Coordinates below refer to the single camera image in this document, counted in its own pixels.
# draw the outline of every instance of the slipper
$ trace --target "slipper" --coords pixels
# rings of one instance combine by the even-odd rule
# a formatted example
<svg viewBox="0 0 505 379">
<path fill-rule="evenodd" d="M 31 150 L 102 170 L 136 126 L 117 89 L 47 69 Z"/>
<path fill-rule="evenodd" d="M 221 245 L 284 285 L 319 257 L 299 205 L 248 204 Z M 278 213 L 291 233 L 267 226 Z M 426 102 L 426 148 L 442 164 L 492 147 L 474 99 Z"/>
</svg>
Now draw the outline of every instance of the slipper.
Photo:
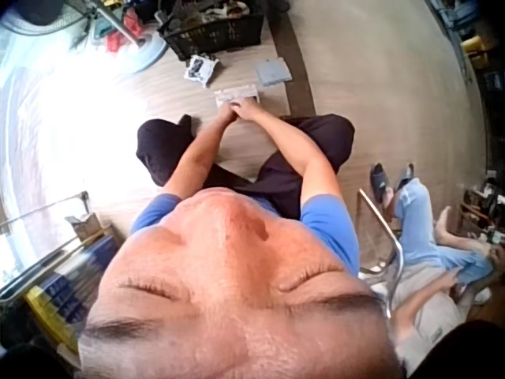
<svg viewBox="0 0 505 379">
<path fill-rule="evenodd" d="M 402 173 L 400 174 L 400 177 L 396 182 L 395 192 L 398 192 L 407 184 L 409 184 L 409 182 L 414 178 L 413 174 L 414 174 L 413 164 L 409 163 L 407 166 L 403 168 Z"/>
<path fill-rule="evenodd" d="M 384 172 L 382 164 L 376 164 L 370 171 L 370 186 L 372 186 L 373 196 L 378 204 L 382 204 L 388 185 L 389 178 Z"/>
</svg>

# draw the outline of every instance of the brown floor stripe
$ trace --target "brown floor stripe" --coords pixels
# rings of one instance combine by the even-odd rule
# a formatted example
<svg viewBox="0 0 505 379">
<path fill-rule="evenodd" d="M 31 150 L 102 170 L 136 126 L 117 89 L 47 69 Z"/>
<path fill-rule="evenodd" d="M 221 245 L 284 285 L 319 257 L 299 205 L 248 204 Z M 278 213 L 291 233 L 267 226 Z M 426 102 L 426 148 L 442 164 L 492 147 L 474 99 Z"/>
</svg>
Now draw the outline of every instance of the brown floor stripe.
<svg viewBox="0 0 505 379">
<path fill-rule="evenodd" d="M 286 94 L 291 116 L 315 116 L 316 107 L 314 106 L 309 76 L 289 14 L 269 15 L 268 23 L 277 55 L 284 58 L 293 75 L 293 80 L 286 83 Z"/>
</svg>

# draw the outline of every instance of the black plastic crate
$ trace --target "black plastic crate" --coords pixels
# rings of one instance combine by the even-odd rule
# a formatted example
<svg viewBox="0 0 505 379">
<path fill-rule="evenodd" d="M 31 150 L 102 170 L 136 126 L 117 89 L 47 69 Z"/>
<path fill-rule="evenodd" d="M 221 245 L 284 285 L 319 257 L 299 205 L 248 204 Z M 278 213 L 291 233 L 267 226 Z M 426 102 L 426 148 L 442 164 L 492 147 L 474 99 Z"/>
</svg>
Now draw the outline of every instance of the black plastic crate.
<svg viewBox="0 0 505 379">
<path fill-rule="evenodd" d="M 182 3 L 198 3 L 201 0 L 183 0 Z M 247 16 L 225 19 L 202 24 L 194 28 L 171 32 L 168 24 L 158 32 L 180 60 L 190 59 L 195 54 L 216 53 L 218 51 L 259 45 L 264 12 L 255 0 L 242 0 L 250 8 Z"/>
</svg>

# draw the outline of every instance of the blue sleeve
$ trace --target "blue sleeve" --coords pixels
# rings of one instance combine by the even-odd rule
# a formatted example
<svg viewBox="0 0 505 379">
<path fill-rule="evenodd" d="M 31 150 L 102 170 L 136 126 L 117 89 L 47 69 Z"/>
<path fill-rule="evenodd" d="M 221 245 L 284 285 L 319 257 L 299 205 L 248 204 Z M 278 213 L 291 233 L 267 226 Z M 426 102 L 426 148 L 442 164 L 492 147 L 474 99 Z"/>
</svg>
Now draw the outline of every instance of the blue sleeve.
<svg viewBox="0 0 505 379">
<path fill-rule="evenodd" d="M 318 195 L 301 209 L 300 221 L 333 251 L 356 275 L 360 270 L 359 245 L 353 221 L 341 198 Z"/>
<path fill-rule="evenodd" d="M 157 224 L 163 217 L 172 212 L 180 202 L 180 197 L 168 193 L 155 197 L 133 223 L 132 234 L 140 229 Z"/>
</svg>

